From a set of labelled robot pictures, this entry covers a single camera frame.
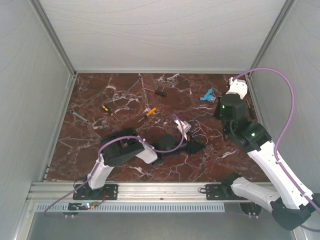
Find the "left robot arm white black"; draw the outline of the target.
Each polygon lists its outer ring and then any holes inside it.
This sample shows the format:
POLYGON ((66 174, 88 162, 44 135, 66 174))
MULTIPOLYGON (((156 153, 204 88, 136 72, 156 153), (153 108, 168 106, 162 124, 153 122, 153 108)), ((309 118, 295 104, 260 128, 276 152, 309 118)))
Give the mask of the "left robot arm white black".
POLYGON ((85 193, 91 199, 97 199, 102 195, 105 181, 113 168, 134 157, 141 159, 147 165, 154 166, 162 163, 167 156, 179 155, 182 152, 193 155, 206 147, 188 134, 181 140, 166 134, 153 144, 148 144, 132 127, 107 135, 100 144, 98 159, 87 175, 88 184, 85 187, 85 193))

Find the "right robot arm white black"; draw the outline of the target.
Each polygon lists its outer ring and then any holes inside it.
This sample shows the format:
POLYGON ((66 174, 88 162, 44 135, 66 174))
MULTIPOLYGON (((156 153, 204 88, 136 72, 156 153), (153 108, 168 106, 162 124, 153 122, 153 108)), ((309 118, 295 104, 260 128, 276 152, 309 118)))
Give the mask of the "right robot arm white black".
POLYGON ((267 130, 248 119, 246 102, 238 93, 225 94, 219 97, 213 116, 221 121, 224 141, 240 147, 275 187, 272 191, 234 174, 221 186, 222 195, 227 199, 238 196, 261 206, 286 230, 302 227, 319 209, 320 195, 297 178, 276 150, 267 130))

